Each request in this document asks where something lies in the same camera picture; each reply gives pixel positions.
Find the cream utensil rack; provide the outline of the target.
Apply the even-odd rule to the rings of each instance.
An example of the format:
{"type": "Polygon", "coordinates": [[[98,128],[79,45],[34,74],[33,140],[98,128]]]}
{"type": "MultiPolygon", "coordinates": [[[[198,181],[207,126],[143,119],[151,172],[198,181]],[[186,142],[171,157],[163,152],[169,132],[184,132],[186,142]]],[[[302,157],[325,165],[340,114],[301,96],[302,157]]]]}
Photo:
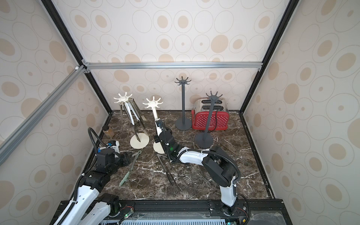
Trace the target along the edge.
{"type": "MultiPolygon", "coordinates": [[[[149,100],[149,99],[146,99],[148,102],[147,103],[143,103],[144,105],[146,105],[146,109],[147,108],[151,108],[152,109],[152,113],[153,113],[153,116],[154,116],[154,122],[155,120],[157,120],[159,117],[158,117],[158,114],[157,114],[157,111],[156,111],[156,108],[159,108],[159,105],[162,104],[160,103],[159,101],[161,100],[161,98],[159,98],[158,100],[155,99],[155,97],[153,97],[152,100],[149,100]]],[[[166,151],[164,151],[163,147],[162,147],[162,144],[161,144],[161,140],[160,140],[160,136],[157,135],[154,135],[154,143],[153,143],[153,149],[154,151],[158,154],[163,154],[163,155],[166,155],[166,151]]]]}
{"type": "Polygon", "coordinates": [[[120,93],[118,95],[118,97],[113,98],[116,100],[114,103],[120,105],[121,113],[125,112],[134,130],[134,135],[130,139],[130,146],[134,149],[143,149],[150,141],[145,128],[143,114],[132,98],[132,94],[128,95],[127,92],[125,92],[124,95],[120,93]]]}

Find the mint green silicone tongs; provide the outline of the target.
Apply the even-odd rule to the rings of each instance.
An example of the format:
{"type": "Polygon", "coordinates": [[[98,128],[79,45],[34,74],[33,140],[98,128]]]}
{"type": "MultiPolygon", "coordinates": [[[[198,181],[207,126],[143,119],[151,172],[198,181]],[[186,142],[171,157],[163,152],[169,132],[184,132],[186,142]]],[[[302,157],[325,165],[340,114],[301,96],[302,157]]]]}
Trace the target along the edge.
{"type": "Polygon", "coordinates": [[[133,154],[133,160],[131,162],[131,164],[129,165],[129,170],[128,172],[125,174],[124,178],[121,180],[121,182],[119,183],[119,186],[121,187],[126,181],[127,179],[129,178],[133,168],[134,168],[134,165],[135,165],[135,162],[137,161],[139,155],[142,153],[142,151],[138,151],[137,153],[134,153],[133,154]]]}

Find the slim steel tongs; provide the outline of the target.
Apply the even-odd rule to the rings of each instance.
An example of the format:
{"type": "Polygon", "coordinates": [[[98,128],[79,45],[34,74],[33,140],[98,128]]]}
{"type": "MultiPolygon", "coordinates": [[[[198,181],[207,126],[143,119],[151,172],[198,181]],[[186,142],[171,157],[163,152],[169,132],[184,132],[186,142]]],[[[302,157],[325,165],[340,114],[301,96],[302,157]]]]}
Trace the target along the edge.
{"type": "Polygon", "coordinates": [[[124,127],[123,103],[120,103],[120,115],[121,115],[121,130],[123,130],[123,127],[124,127]]]}

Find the white handled steel tongs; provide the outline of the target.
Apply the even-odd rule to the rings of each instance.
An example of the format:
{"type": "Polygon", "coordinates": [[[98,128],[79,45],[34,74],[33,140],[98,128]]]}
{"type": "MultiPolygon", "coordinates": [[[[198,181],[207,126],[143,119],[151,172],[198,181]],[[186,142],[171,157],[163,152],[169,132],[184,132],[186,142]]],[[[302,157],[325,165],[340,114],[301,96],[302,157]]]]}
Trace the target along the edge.
{"type": "Polygon", "coordinates": [[[134,130],[134,133],[135,133],[135,137],[136,137],[136,139],[138,140],[138,142],[140,142],[141,139],[140,139],[140,137],[138,136],[137,129],[136,129],[136,125],[135,125],[135,121],[134,121],[133,115],[132,115],[132,110],[133,110],[133,108],[132,108],[132,106],[131,106],[131,104],[130,104],[129,102],[125,102],[125,103],[124,103],[124,107],[125,107],[125,110],[126,110],[126,113],[127,113],[128,117],[129,117],[129,119],[130,119],[130,122],[131,122],[131,124],[132,124],[132,126],[133,126],[133,130],[134,130]]]}

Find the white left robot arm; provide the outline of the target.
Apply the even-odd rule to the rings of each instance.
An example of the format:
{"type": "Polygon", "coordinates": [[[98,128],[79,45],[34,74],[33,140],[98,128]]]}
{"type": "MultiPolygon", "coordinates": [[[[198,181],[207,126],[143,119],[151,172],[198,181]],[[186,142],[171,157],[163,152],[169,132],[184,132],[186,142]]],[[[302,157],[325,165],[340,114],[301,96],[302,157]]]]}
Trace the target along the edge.
{"type": "Polygon", "coordinates": [[[52,225],[105,224],[106,217],[117,217],[126,208],[132,210],[129,206],[123,207],[116,195],[100,195],[111,175],[119,168],[130,165],[131,157],[127,152],[119,153],[118,142],[103,143],[93,128],[88,128],[88,134],[94,147],[95,160],[76,181],[68,204],[58,207],[52,225]]]}

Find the black handled steel tongs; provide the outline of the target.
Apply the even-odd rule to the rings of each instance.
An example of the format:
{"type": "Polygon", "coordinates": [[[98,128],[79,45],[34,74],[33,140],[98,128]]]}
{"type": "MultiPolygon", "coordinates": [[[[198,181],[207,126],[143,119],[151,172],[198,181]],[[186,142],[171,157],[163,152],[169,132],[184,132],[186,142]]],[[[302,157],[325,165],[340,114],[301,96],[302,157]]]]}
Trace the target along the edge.
{"type": "Polygon", "coordinates": [[[167,156],[165,156],[165,155],[163,155],[163,154],[159,154],[159,153],[156,154],[156,156],[157,156],[157,158],[158,158],[158,160],[159,160],[159,162],[160,162],[163,170],[165,171],[166,176],[167,176],[170,184],[171,184],[171,185],[176,185],[176,181],[175,181],[174,177],[172,176],[172,174],[170,173],[170,170],[168,169],[168,167],[167,167],[167,166],[165,165],[165,163],[164,163],[164,160],[167,159],[167,156]]]}

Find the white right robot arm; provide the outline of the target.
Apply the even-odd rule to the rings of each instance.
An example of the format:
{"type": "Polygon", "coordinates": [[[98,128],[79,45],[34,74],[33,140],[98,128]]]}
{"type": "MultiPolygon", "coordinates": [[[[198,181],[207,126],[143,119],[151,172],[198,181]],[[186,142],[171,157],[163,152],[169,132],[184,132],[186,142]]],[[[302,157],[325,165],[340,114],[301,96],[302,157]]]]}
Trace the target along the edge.
{"type": "Polygon", "coordinates": [[[172,163],[203,166],[215,183],[219,185],[222,211],[227,216],[235,213],[238,202],[236,187],[241,173],[236,162],[227,153],[218,146],[198,150],[180,145],[175,141],[170,130],[154,135],[154,141],[161,144],[172,163]]]}

